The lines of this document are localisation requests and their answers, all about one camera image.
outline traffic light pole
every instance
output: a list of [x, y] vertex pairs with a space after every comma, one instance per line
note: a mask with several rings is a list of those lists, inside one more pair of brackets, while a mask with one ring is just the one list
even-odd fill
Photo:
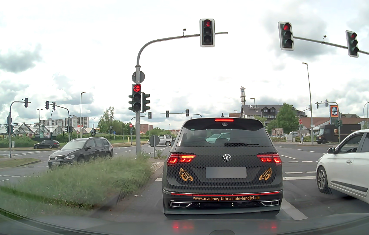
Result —
[[179, 113], [179, 112], [169, 112], [169, 114], [189, 114], [189, 115], [199, 115], [202, 118], [202, 115], [198, 113]]
[[[68, 111], [68, 109], [65, 108], [65, 107], [61, 107], [61, 106], [58, 106], [58, 105], [56, 105], [56, 107], [60, 107], [60, 108], [63, 108], [63, 109], [67, 110], [67, 112], [68, 112], [68, 123], [70, 125], [70, 111]], [[70, 132], [68, 132], [68, 141], [70, 141]]]
[[[329, 42], [325, 42], [325, 41], [319, 41], [319, 40], [313, 40], [313, 39], [306, 39], [306, 38], [301, 38], [301, 37], [295, 37], [293, 36], [294, 39], [299, 39], [299, 40], [304, 40], [304, 41], [309, 41], [309, 42], [316, 42], [316, 43], [320, 43], [320, 44], [325, 44], [325, 45], [331, 45], [331, 46], [336, 46], [339, 48], [344, 48], [344, 49], [348, 49], [348, 47], [343, 46], [343, 45], [338, 45], [338, 44], [333, 44], [333, 43], [329, 43]], [[358, 51], [359, 53], [363, 53], [366, 55], [369, 55], [369, 52], [365, 52], [365, 51]]]
[[[220, 33], [215, 33], [216, 34], [228, 34], [228, 32], [220, 32]], [[155, 42], [161, 42], [161, 41], [168, 41], [168, 40], [173, 40], [173, 39], [185, 39], [185, 38], [192, 38], [192, 37], [199, 37], [200, 34], [192, 34], [192, 35], [183, 35], [183, 36], [177, 36], [177, 37], [171, 37], [171, 38], [163, 38], [163, 39], [156, 39], [156, 40], [152, 40], [150, 42], [147, 42], [138, 52], [138, 56], [136, 57], [136, 72], [135, 72], [135, 84], [140, 84], [140, 65], [139, 65], [139, 59], [141, 57], [141, 53], [144, 50], [144, 48], [146, 48], [148, 45], [153, 44]], [[141, 126], [139, 123], [139, 114], [140, 112], [137, 111], [135, 113], [135, 136], [136, 136], [136, 154], [137, 156], [141, 154], [141, 136], [140, 136], [140, 130], [141, 130]]]
[[25, 103], [24, 101], [13, 101], [10, 104], [9, 107], [9, 158], [12, 158], [12, 116], [11, 116], [11, 110], [12, 110], [12, 104], [13, 103]]

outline taillight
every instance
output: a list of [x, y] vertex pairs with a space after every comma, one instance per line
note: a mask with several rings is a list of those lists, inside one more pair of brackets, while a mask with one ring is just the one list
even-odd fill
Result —
[[195, 154], [171, 153], [167, 165], [174, 166], [177, 162], [191, 162], [195, 157]]
[[278, 153], [269, 153], [269, 154], [257, 154], [257, 157], [262, 162], [274, 162], [276, 165], [281, 165], [282, 160], [280, 159], [280, 156]]

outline tree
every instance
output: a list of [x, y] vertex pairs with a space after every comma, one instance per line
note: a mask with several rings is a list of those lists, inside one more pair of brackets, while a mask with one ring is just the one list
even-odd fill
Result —
[[295, 111], [293, 111], [293, 105], [284, 103], [279, 109], [279, 113], [276, 117], [276, 127], [283, 128], [285, 134], [291, 131], [296, 131], [299, 126], [299, 119], [296, 117]]

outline road sign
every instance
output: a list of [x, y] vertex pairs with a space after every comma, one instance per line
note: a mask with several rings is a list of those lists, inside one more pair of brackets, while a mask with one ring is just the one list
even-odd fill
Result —
[[[134, 72], [132, 74], [132, 82], [134, 82], [134, 83], [135, 83], [135, 77], [136, 77], [135, 74], [136, 74], [136, 72]], [[144, 74], [144, 72], [140, 71], [139, 72], [139, 82], [142, 83], [144, 81], [144, 79], [145, 79], [145, 74]]]

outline street lamp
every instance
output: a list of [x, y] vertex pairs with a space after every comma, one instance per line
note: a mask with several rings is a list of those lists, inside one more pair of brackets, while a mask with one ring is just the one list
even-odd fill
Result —
[[43, 109], [37, 109], [39, 112], [40, 112], [40, 118], [39, 118], [39, 123], [38, 123], [38, 126], [41, 126], [41, 110], [43, 110]]
[[92, 136], [95, 136], [95, 124], [93, 123], [93, 120], [95, 120], [95, 118], [91, 118], [92, 120]]
[[83, 127], [83, 120], [81, 119], [81, 99], [82, 99], [83, 93], [86, 93], [86, 92], [80, 93], [80, 138], [81, 138], [82, 127]]
[[367, 105], [367, 124], [369, 124], [369, 106], [368, 106], [368, 104], [369, 104], [369, 101], [367, 101], [366, 100], [366, 104], [363, 106], [363, 119], [364, 119], [364, 108], [366, 107], [366, 105]]
[[[307, 69], [307, 82], [309, 83], [309, 102], [311, 105], [311, 125], [313, 125], [313, 115], [312, 115], [312, 95], [311, 95], [311, 81], [309, 79], [309, 67], [308, 64], [305, 62], [302, 62], [302, 64], [306, 64], [306, 69]], [[313, 145], [313, 137], [314, 137], [314, 133], [313, 133], [313, 127], [311, 127], [311, 141], [312, 141], [312, 145]]]

